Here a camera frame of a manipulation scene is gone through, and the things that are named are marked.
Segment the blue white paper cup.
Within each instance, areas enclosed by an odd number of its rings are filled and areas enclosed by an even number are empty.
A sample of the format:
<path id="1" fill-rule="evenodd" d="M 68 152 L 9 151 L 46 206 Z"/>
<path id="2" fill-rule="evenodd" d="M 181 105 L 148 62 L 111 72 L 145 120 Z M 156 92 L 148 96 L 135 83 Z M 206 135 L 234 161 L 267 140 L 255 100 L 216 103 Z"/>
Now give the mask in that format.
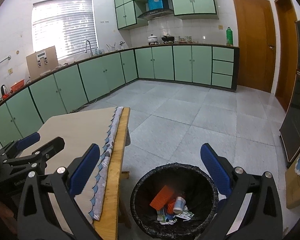
<path id="1" fill-rule="evenodd" d="M 181 214 L 184 211 L 185 208 L 185 199 L 183 197 L 177 197 L 175 202 L 174 202 L 174 206 L 173 206 L 173 212 L 175 214 Z"/>

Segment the green white milk carton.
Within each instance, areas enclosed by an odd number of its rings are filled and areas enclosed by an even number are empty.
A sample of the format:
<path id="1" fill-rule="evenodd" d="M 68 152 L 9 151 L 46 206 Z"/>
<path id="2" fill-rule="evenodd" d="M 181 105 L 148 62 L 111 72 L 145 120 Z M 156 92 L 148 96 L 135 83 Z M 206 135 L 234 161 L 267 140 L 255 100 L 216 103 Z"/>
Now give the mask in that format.
<path id="1" fill-rule="evenodd" d="M 183 212 L 175 215 L 177 218 L 180 218 L 184 221 L 189 221 L 193 218 L 194 214 L 188 210 L 187 206 L 184 206 Z"/>

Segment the orange sponge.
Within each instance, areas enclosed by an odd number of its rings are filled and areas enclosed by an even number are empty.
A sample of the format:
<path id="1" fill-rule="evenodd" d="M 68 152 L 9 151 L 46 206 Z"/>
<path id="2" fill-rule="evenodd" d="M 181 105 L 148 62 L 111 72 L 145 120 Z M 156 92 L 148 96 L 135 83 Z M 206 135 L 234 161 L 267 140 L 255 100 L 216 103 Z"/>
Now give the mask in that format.
<path id="1" fill-rule="evenodd" d="M 166 205 L 173 195 L 174 190 L 165 185 L 151 201 L 150 206 L 159 211 Z"/>

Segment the blue milk carton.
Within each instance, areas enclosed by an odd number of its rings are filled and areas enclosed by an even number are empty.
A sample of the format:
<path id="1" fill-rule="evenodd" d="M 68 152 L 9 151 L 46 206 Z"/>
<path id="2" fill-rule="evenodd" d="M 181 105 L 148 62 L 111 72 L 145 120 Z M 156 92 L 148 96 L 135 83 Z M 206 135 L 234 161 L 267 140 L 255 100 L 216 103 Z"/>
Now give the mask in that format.
<path id="1" fill-rule="evenodd" d="M 157 211 L 157 221 L 161 225 L 173 225 L 177 219 L 175 218 L 175 215 L 167 214 L 165 209 L 162 208 L 161 210 Z"/>

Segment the red plastic bag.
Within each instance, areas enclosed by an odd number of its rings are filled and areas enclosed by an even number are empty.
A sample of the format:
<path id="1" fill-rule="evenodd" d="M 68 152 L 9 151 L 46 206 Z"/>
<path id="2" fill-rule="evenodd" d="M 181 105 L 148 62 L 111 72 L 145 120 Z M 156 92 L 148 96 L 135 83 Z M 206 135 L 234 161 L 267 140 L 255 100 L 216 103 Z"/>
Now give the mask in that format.
<path id="1" fill-rule="evenodd" d="M 175 205 L 175 199 L 172 199 L 172 200 L 170 200 L 167 203 L 167 205 L 166 205 L 166 207 L 167 207 L 167 214 L 169 214 L 169 215 L 174 214 L 174 211 L 173 211 L 174 205 Z"/>

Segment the green lower kitchen cabinets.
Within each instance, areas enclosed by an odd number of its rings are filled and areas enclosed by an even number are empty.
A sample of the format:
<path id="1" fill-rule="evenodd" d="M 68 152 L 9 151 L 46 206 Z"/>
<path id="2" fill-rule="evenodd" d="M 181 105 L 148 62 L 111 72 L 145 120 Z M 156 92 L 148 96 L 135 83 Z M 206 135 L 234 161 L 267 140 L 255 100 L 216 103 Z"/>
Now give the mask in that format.
<path id="1" fill-rule="evenodd" d="M 125 49 L 73 63 L 24 85 L 0 102 L 0 143 L 37 132 L 52 116 L 74 112 L 135 80 L 235 91 L 239 48 L 169 44 Z"/>

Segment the green kitchen cabinets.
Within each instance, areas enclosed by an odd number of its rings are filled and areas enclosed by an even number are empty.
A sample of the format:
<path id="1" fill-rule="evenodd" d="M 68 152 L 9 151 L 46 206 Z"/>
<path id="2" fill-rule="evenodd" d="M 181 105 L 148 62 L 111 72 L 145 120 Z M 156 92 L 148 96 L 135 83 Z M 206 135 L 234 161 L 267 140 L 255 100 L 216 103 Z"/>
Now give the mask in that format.
<path id="1" fill-rule="evenodd" d="M 239 48 L 169 44 L 125 49 L 73 63 L 24 85 L 0 102 L 0 143 L 37 132 L 52 116 L 74 112 L 135 80 L 235 91 Z"/>
<path id="2" fill-rule="evenodd" d="M 182 19 L 217 19 L 216 0 L 167 0 L 168 8 L 174 11 L 173 16 Z M 114 0 L 117 28 L 134 29 L 148 25 L 147 20 L 138 18 L 150 11 L 147 0 Z"/>

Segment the black trash bin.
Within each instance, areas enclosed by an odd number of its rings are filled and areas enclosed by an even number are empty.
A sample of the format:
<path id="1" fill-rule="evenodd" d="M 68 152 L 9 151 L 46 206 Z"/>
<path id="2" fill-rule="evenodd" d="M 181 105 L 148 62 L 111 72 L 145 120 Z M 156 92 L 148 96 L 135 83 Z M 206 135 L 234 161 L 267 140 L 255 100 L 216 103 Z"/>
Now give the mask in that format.
<path id="1" fill-rule="evenodd" d="M 191 220 L 175 216 L 177 221 L 173 225 L 161 225 L 157 221 L 157 210 L 150 203 L 165 185 L 174 190 L 170 200 L 185 199 L 185 206 L 194 214 Z M 218 203 L 217 187 L 204 171 L 196 166 L 173 163 L 150 170 L 137 182 L 130 198 L 130 211 L 139 228 L 152 238 L 195 239 L 211 223 Z"/>

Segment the kitchen faucet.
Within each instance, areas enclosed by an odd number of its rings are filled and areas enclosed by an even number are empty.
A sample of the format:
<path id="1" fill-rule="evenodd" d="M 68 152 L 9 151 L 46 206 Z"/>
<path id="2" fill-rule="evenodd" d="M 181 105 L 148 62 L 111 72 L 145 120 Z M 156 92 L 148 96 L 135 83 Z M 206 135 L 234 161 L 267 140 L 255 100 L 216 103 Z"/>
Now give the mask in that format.
<path id="1" fill-rule="evenodd" d="M 85 42 L 85 53 L 89 53 L 90 57 L 93 56 L 93 51 L 89 40 L 86 40 Z"/>

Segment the green upper kitchen cabinets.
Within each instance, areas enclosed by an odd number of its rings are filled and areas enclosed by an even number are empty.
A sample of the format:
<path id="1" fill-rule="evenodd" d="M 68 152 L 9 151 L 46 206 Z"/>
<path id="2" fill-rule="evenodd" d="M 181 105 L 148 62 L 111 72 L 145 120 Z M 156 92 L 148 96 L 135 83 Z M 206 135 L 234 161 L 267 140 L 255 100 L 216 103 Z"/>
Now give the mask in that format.
<path id="1" fill-rule="evenodd" d="M 173 16 L 182 19 L 217 19 L 216 0 L 167 0 L 168 8 L 174 11 Z M 134 29 L 148 25 L 147 20 L 138 18 L 150 11 L 147 0 L 114 0 L 117 28 Z"/>

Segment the beige tablecloth with blue trim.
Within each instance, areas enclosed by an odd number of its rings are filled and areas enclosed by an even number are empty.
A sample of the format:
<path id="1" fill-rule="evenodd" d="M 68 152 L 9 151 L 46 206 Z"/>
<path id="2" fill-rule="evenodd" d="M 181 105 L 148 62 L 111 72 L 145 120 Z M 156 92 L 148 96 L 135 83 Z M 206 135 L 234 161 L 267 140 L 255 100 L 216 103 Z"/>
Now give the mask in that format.
<path id="1" fill-rule="evenodd" d="M 63 138 L 64 149 L 47 161 L 45 172 L 51 174 L 61 166 L 68 167 L 91 144 L 99 146 L 100 158 L 82 193 L 75 197 L 90 224 L 101 218 L 108 167 L 122 111 L 122 107 L 110 107 L 53 116 L 39 129 L 40 140 L 21 153 L 22 157 L 31 155 L 55 137 Z"/>

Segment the electric kettle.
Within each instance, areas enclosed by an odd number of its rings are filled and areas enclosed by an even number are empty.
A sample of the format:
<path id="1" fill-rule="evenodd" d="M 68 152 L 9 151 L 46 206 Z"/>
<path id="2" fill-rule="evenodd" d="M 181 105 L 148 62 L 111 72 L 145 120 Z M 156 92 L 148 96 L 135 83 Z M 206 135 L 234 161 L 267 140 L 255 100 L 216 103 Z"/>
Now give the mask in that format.
<path id="1" fill-rule="evenodd" d="M 2 85 L 0 87 L 0 91 L 1 91 L 2 98 L 6 98 L 10 94 L 10 92 L 9 92 L 8 88 L 6 87 L 6 85 Z"/>

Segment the wooden table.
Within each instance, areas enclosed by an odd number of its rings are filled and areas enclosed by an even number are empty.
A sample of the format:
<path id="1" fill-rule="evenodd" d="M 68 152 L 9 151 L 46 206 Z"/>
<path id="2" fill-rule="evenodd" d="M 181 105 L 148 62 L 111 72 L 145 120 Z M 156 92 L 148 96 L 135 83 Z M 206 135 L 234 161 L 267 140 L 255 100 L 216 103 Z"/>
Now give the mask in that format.
<path id="1" fill-rule="evenodd" d="M 96 232 L 102 239 L 117 239 L 118 224 L 123 223 L 131 228 L 127 209 L 120 197 L 120 181 L 129 178 L 129 172 L 122 172 L 123 156 L 128 134 L 130 108 L 122 111 L 114 148 L 108 168 L 107 184 L 103 202 L 103 209 L 99 221 L 94 221 Z"/>

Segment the orange basin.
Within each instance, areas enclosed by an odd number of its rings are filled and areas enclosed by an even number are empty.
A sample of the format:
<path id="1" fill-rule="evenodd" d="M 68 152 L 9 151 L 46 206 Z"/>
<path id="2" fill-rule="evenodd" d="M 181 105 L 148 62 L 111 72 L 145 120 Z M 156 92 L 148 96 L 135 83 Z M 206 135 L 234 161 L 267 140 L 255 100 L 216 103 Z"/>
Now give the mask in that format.
<path id="1" fill-rule="evenodd" d="M 18 91 L 19 89 L 23 88 L 25 85 L 25 80 L 22 79 L 20 81 L 18 81 L 17 83 L 15 83 L 12 87 L 11 87 L 11 92 L 15 93 L 16 91 Z"/>

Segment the cardboard box on floor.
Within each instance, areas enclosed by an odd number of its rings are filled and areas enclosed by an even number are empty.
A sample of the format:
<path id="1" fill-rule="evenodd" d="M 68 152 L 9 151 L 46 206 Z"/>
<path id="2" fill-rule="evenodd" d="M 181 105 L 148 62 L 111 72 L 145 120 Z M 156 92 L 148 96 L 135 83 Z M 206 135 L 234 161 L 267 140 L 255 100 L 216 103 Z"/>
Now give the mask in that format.
<path id="1" fill-rule="evenodd" d="M 295 171 L 300 154 L 285 172 L 286 179 L 286 207 L 293 209 L 300 206 L 300 175 Z"/>

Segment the cardboard box on counter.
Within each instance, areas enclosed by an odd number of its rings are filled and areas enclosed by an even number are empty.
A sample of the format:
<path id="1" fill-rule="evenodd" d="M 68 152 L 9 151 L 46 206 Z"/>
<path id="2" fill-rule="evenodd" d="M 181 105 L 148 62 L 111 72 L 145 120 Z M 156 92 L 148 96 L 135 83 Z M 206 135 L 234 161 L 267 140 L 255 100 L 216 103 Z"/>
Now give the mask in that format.
<path id="1" fill-rule="evenodd" d="M 26 57 L 26 63 L 31 80 L 37 79 L 44 73 L 59 66 L 55 46 L 36 51 Z"/>

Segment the black oven cabinet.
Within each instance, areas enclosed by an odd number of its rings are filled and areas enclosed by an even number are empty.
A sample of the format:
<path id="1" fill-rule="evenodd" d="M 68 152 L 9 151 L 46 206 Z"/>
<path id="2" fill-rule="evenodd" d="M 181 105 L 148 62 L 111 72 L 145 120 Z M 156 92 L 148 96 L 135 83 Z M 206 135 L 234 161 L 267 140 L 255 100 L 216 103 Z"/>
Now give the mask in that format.
<path id="1" fill-rule="evenodd" d="M 287 166 L 292 165 L 300 153 L 300 20 L 296 21 L 298 36 L 298 65 L 295 85 L 289 107 L 279 130 L 287 158 Z"/>

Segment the window with white blinds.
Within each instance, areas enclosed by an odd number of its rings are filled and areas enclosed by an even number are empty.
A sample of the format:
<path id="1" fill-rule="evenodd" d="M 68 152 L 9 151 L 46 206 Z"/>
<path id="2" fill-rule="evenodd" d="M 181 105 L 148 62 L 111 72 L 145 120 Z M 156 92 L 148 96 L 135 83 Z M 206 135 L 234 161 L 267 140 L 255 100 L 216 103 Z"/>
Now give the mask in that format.
<path id="1" fill-rule="evenodd" d="M 85 52 L 86 40 L 98 47 L 93 0 L 34 3 L 31 24 L 33 50 L 55 46 L 59 60 Z"/>

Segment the green bottle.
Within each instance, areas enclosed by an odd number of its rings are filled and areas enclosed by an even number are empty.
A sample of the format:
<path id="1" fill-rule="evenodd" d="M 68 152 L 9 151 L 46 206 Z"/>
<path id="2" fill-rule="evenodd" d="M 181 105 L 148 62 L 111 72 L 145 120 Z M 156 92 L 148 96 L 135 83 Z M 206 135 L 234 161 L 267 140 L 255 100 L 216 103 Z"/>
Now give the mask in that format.
<path id="1" fill-rule="evenodd" d="M 226 29 L 226 45 L 227 46 L 233 46 L 234 45 L 234 39 L 233 39 L 233 32 L 230 27 Z"/>

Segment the black wok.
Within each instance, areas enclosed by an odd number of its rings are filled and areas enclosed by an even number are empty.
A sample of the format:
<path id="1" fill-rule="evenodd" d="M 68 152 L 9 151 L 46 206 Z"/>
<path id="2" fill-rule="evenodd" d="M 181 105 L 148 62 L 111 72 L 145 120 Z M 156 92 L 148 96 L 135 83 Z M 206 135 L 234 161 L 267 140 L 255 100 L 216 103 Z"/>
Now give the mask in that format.
<path id="1" fill-rule="evenodd" d="M 167 35 L 163 35 L 161 37 L 161 40 L 163 41 L 164 44 L 174 44 L 175 37 L 170 34 L 167 34 Z"/>

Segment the white cooking pot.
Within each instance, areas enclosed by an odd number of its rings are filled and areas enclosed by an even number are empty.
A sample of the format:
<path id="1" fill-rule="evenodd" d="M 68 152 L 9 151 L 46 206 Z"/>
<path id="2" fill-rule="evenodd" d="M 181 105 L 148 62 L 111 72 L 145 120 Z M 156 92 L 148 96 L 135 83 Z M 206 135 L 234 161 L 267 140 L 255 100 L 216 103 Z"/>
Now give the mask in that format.
<path id="1" fill-rule="evenodd" d="M 153 34 L 151 34 L 151 35 L 149 35 L 149 37 L 147 37 L 147 42 L 148 42 L 149 46 L 159 44 L 158 37 Z"/>

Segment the brown wooden door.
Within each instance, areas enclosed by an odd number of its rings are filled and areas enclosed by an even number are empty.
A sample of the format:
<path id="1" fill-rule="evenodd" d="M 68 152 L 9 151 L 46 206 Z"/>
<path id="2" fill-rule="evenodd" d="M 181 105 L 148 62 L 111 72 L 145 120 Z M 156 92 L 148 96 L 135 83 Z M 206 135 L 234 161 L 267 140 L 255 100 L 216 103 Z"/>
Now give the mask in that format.
<path id="1" fill-rule="evenodd" d="M 280 28 L 280 69 L 275 97 L 286 111 L 295 85 L 298 65 L 296 12 L 292 0 L 275 0 Z"/>
<path id="2" fill-rule="evenodd" d="M 269 0 L 234 0 L 239 46 L 238 84 L 271 92 L 275 72 L 275 24 Z"/>

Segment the range hood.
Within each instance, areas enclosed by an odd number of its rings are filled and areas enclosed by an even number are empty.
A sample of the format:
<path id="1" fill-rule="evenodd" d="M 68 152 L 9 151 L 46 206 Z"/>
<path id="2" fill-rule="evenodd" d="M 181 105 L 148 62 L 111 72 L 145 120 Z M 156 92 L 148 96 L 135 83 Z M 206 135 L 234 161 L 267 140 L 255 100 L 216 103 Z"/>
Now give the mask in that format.
<path id="1" fill-rule="evenodd" d="M 171 9 L 154 9 L 154 10 L 144 12 L 138 18 L 150 21 L 155 18 L 160 18 L 160 17 L 164 17 L 167 15 L 173 15 L 173 14 L 174 14 L 174 11 Z"/>

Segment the blue box on hood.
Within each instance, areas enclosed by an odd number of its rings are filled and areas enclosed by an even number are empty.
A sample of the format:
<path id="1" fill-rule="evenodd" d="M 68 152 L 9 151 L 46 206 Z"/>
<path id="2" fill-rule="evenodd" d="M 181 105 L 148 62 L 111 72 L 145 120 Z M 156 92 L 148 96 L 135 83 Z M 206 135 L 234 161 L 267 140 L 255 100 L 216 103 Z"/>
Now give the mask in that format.
<path id="1" fill-rule="evenodd" d="M 156 9 L 167 9 L 168 1 L 167 0 L 147 0 L 149 10 Z"/>

